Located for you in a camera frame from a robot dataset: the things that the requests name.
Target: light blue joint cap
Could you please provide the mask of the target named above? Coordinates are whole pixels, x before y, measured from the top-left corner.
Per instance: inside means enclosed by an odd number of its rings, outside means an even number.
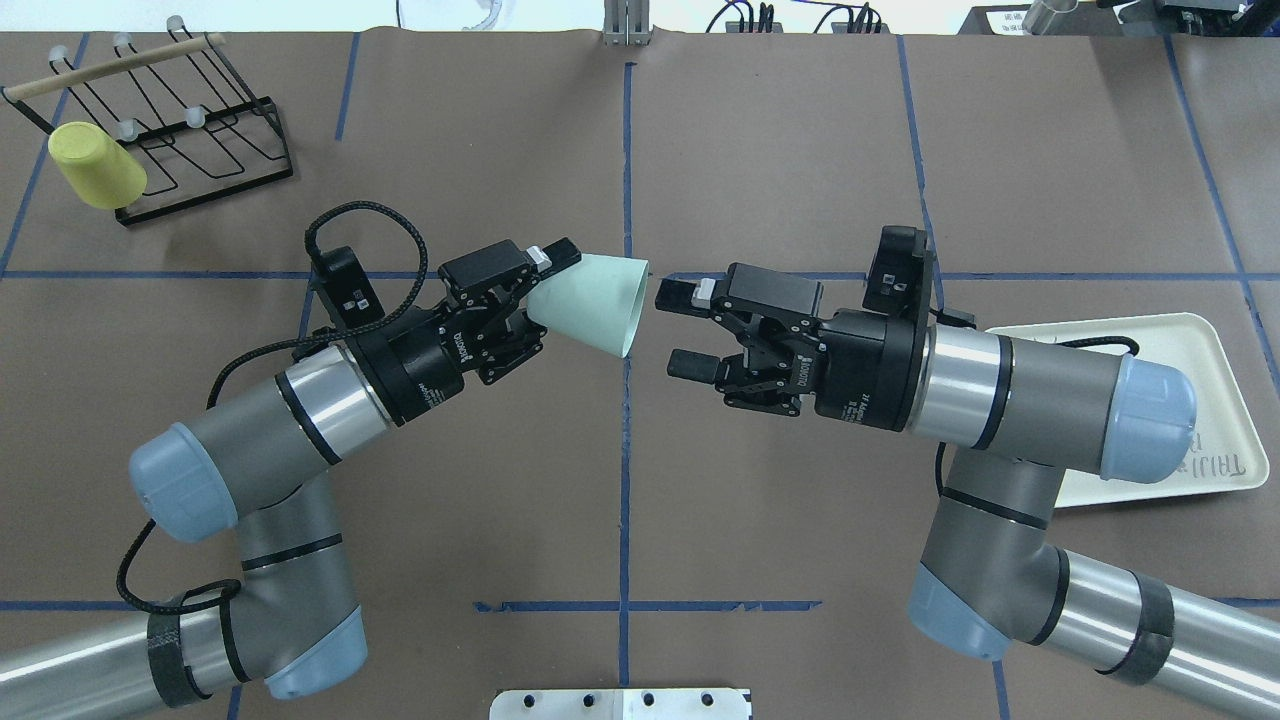
[[[236,527],[236,502],[221,473],[182,423],[133,451],[129,479],[142,507],[174,539],[198,542]]]
[[[1196,430],[1196,388],[1180,370],[1125,355],[1102,441],[1105,480],[1158,483],[1178,469]]]
[[[942,584],[923,562],[915,569],[906,614],[934,642],[978,660],[1000,660],[1014,642]]]
[[[356,674],[369,657],[360,606],[293,662],[265,680],[275,700],[293,700],[326,691]]]

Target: metal bracket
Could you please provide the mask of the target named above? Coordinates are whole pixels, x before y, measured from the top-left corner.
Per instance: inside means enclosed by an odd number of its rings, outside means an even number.
[[[649,45],[649,0],[604,0],[605,45]]]
[[[751,720],[751,691],[667,688],[507,691],[489,720]]]

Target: silver arm segment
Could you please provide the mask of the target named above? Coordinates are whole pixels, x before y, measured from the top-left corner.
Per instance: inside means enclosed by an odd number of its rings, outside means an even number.
[[[1044,644],[1100,674],[1240,717],[1280,714],[1280,624],[1044,543],[1064,470],[963,450],[909,614],[931,638],[998,660]]]
[[[325,689],[365,660],[326,474],[237,528],[244,582],[224,614],[136,614],[0,656],[6,719],[127,717],[264,678],[278,698]],[[311,651],[306,659],[303,653]]]

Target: black cable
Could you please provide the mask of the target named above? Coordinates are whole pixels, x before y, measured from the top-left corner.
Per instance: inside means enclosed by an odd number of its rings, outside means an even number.
[[[124,553],[124,560],[120,561],[120,569],[115,573],[115,592],[120,593],[124,602],[128,602],[137,610],[151,615],[187,615],[191,612],[200,612],[201,610],[209,610],[210,607],[218,607],[224,602],[230,602],[230,600],[236,597],[236,593],[241,591],[239,580],[230,578],[225,580],[214,580],[212,583],[192,588],[183,593],[183,600],[186,600],[192,596],[205,594],[211,589],[223,588],[223,592],[219,593],[218,597],[197,602],[195,605],[156,605],[129,592],[128,583],[125,582],[129,574],[129,566],[133,565],[133,559],[137,557],[138,550],[142,548],[142,543],[146,542],[147,536],[150,536],[154,529],[156,529],[156,521],[147,520],[147,524],[142,527],[142,532],[138,533],[138,537],[133,539],[133,544],[131,544],[129,550]]]
[[[1080,340],[1066,340],[1057,345],[1061,345],[1062,347],[1098,347],[1102,345],[1123,345],[1129,348],[1129,355],[1133,355],[1134,357],[1138,356],[1138,351],[1140,350],[1140,347],[1138,346],[1138,341],[1133,340],[1132,337],[1125,337],[1121,334],[1083,337]]]
[[[723,15],[724,13],[727,13],[730,8],[733,8],[735,10],[737,10],[737,31],[742,32],[742,29],[744,29],[742,28],[742,23],[745,20],[746,15],[742,14],[742,8],[737,6],[740,3],[745,4],[748,8],[751,6],[751,4],[746,3],[746,0],[726,0],[724,6],[721,8],[718,13],[716,13],[716,17],[712,18],[712,22],[707,23],[707,29],[703,31],[703,32],[710,32],[712,28],[716,27],[716,20],[718,20],[721,18],[721,15]]]
[[[874,29],[872,28],[873,22],[876,23]],[[858,20],[855,22],[855,24],[858,26],[858,28],[850,32],[860,35],[873,35],[879,32],[881,26],[884,24],[884,18],[881,17],[879,10],[872,8],[870,3],[867,3],[858,12]]]
[[[849,32],[849,28],[854,26],[854,10],[859,8],[861,8],[861,5],[833,5],[829,10],[827,10],[827,14],[818,20],[818,24],[813,28],[813,35],[822,32],[822,23],[827,22],[827,18],[838,10],[849,13],[849,22],[845,23],[845,32]]]
[[[947,451],[947,443],[940,442],[938,451],[933,455],[933,484],[938,488],[938,497],[942,497],[942,456]]]
[[[410,237],[413,238],[413,243],[417,246],[417,273],[413,277],[413,287],[411,287],[408,295],[404,296],[404,301],[399,304],[399,307],[392,310],[389,315],[381,318],[380,320],[374,320],[372,323],[367,323],[357,328],[351,328],[342,332],[326,333],[324,336],[324,342],[337,342],[339,340],[346,340],[355,337],[357,334],[372,332],[394,323],[413,305],[413,300],[417,299],[419,291],[421,291],[422,286],[426,283],[428,258],[426,258],[426,242],[422,240],[422,233],[417,232],[417,228],[413,227],[413,223],[408,222],[408,219],[404,218],[404,215],[401,215],[396,210],[392,210],[390,208],[380,202],[374,202],[371,200],[353,200],[351,202],[344,202],[332,210],[321,213],[320,217],[311,223],[306,233],[303,233],[302,245],[306,249],[307,255],[311,258],[311,261],[315,264],[316,268],[324,266],[324,258],[320,254],[320,249],[316,246],[316,233],[329,220],[344,213],[349,213],[352,210],[372,210],[375,213],[380,213],[383,215],[387,215],[392,220],[396,220],[396,223],[398,223],[402,228],[404,228],[404,231],[410,234]],[[269,355],[271,352],[288,350],[291,347],[298,347],[302,345],[311,345],[314,342],[316,342],[316,338],[314,337],[303,337],[297,340],[273,342],[271,345],[264,345],[262,347],[251,350],[241,355],[239,357],[232,360],[230,363],[227,364],[225,368],[223,368],[220,373],[218,373],[218,378],[214,380],[214,387],[212,389],[209,391],[209,404],[206,405],[205,409],[209,410],[212,409],[215,405],[218,405],[218,396],[221,393],[223,386],[227,383],[227,378],[230,377],[230,374],[236,372],[236,369],[239,368],[241,365],[248,363],[250,360],[253,360],[255,357],[261,357],[262,355]],[[218,597],[212,600],[206,600],[204,602],[197,602],[195,605],[182,605],[182,603],[175,606],[156,605],[154,602],[147,602],[141,597],[129,592],[127,582],[129,574],[129,566],[133,565],[133,559],[137,557],[138,550],[142,548],[142,543],[146,542],[147,537],[151,534],[151,530],[154,530],[155,527],[156,527],[155,520],[147,520],[146,525],[142,527],[142,532],[140,532],[138,537],[133,539],[133,544],[131,544],[129,550],[125,551],[124,559],[120,560],[120,568],[115,573],[115,591],[120,594],[120,598],[123,598],[124,602],[128,602],[129,605],[143,612],[150,612],[151,615],[187,615],[189,612],[198,612],[201,610],[209,610],[210,607],[216,607],[219,605],[228,603],[233,597],[236,597],[236,594],[241,591],[241,582],[229,578],[224,580],[215,580],[206,585],[201,585],[198,588],[187,591],[183,594],[182,600],[186,600],[187,597],[195,594],[206,593],[215,588],[223,588],[223,592]]]
[[[320,266],[323,264],[320,250],[316,247],[316,231],[319,231],[320,227],[328,223],[329,220],[337,218],[338,215],[342,215],[343,213],[349,213],[352,210],[372,210],[375,213],[381,213],[383,215],[387,215],[388,218],[396,220],[402,228],[404,228],[404,231],[410,234],[410,237],[413,238],[413,243],[417,245],[417,274],[413,277],[413,287],[410,288],[408,295],[404,297],[404,301],[401,302],[399,307],[392,310],[389,315],[384,316],[380,320],[360,325],[358,328],[351,328],[347,331],[325,334],[324,336],[325,342],[337,342],[339,340],[347,340],[349,337],[372,332],[394,323],[396,320],[399,319],[401,315],[404,314],[406,310],[408,310],[413,305],[413,300],[417,299],[419,291],[422,290],[422,284],[426,283],[426,273],[428,273],[426,242],[422,241],[422,234],[417,232],[417,228],[413,227],[413,223],[410,223],[403,215],[401,215],[396,210],[392,210],[385,205],[381,205],[379,202],[372,202],[370,200],[353,200],[351,202],[344,202],[334,208],[333,210],[321,214],[319,218],[315,219],[315,222],[311,223],[311,227],[307,228],[307,232],[303,236],[303,246],[306,247],[307,255],[311,256],[311,260],[312,263],[316,264],[316,266]],[[271,352],[278,352],[280,350],[289,350],[302,345],[311,345],[314,342],[315,338],[307,338],[307,337],[297,340],[284,340],[280,342],[273,342],[271,345],[264,345],[262,347],[251,350],[241,355],[239,357],[232,360],[230,363],[227,364],[225,368],[223,368],[220,373],[218,373],[218,379],[214,380],[214,387],[212,389],[209,391],[209,404],[205,407],[212,409],[215,405],[218,405],[218,396],[223,391],[223,384],[227,383],[227,378],[241,365],[248,363],[250,360],[261,357],[264,355],[270,355]]]
[[[845,33],[846,35],[861,33],[863,32],[863,23],[869,23],[870,22],[872,14],[870,14],[869,10],[870,10],[870,5],[863,5],[858,10],[858,18],[852,23],[845,26]]]

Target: black cable bundle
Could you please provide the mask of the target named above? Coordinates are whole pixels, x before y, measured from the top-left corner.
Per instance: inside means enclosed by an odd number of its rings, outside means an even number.
[[[748,15],[742,15],[742,8],[739,5],[746,5]],[[712,17],[712,22],[707,23],[707,29],[704,32],[710,32],[716,27],[716,20],[721,18],[730,8],[737,9],[737,32],[754,32],[755,28],[755,9],[746,0],[724,0],[724,6]]]
[[[822,23],[827,22],[827,18],[838,10],[849,13],[849,22],[845,23],[846,35],[874,35],[882,32],[884,28],[884,18],[881,17],[879,10],[872,8],[870,3],[867,3],[864,5],[832,5],[827,10],[827,14],[818,20],[818,24],[813,28],[813,33],[822,32]]]
[[[369,200],[355,200],[351,202],[344,202],[332,210],[323,213],[319,218],[316,218],[311,223],[311,227],[308,227],[307,232],[303,234],[302,245],[303,249],[307,251],[307,255],[311,258],[312,263],[316,266],[319,266],[321,263],[320,249],[316,246],[316,233],[320,231],[320,227],[328,223],[329,220],[337,218],[338,215],[349,213],[352,210],[372,210],[375,213],[380,213],[394,220],[399,227],[404,228],[404,232],[407,232],[410,237],[413,238],[413,245],[417,246],[417,273],[413,277],[413,287],[410,288],[408,295],[404,297],[404,301],[401,302],[399,307],[392,310],[390,314],[381,318],[380,320],[375,320],[366,325],[361,325],[358,328],[351,328],[337,333],[328,333],[324,336],[325,342],[335,342],[339,340],[351,338],[357,334],[372,332],[394,323],[397,319],[399,319],[401,315],[404,314],[406,310],[410,309],[410,306],[413,305],[413,300],[417,299],[419,291],[422,290],[422,284],[426,283],[426,274],[428,274],[426,242],[422,240],[422,234],[417,232],[417,228],[413,227],[413,223],[408,222],[408,219],[404,218],[404,215],[401,215],[399,213],[392,210],[385,205],[381,205],[379,202],[372,202]],[[300,347],[303,345],[314,345],[315,342],[316,338],[314,337],[303,337],[297,340],[273,342],[271,345],[264,345],[262,347],[251,350],[241,355],[239,357],[232,360],[230,363],[227,364],[225,368],[223,368],[220,373],[218,373],[218,378],[214,380],[214,387],[212,389],[209,391],[209,402],[206,405],[206,410],[212,409],[215,405],[218,405],[218,396],[221,395],[223,384],[227,383],[227,378],[230,377],[230,374],[236,372],[236,369],[239,368],[241,365],[256,357],[269,355],[271,352],[278,352],[280,350],[289,350],[292,347]],[[156,521],[147,520],[146,525],[142,527],[142,532],[140,532],[138,537],[134,538],[133,544],[131,544],[129,550],[125,551],[124,559],[120,560],[120,568],[115,573],[115,591],[120,594],[120,598],[124,600],[124,602],[128,602],[134,609],[141,610],[143,612],[148,612],[151,615],[187,615],[189,612],[198,612],[201,610],[207,610],[210,607],[216,607],[219,605],[229,603],[230,600],[236,597],[236,593],[241,591],[241,582],[228,578],[225,580],[215,580],[212,583],[189,589],[186,593],[183,593],[182,601],[186,601],[186,598],[188,597],[204,594],[209,591],[219,588],[221,589],[221,593],[219,593],[218,597],[197,602],[193,605],[183,605],[180,601],[178,605],[157,605],[154,602],[147,602],[141,597],[136,596],[133,592],[129,591],[129,585],[127,582],[129,575],[129,566],[133,565],[133,559],[137,557],[138,551],[142,548],[142,543],[146,542],[147,537],[151,534],[151,530],[154,530],[155,528],[156,528]]]
[[[760,24],[756,32],[773,32],[773,5],[760,3]]]

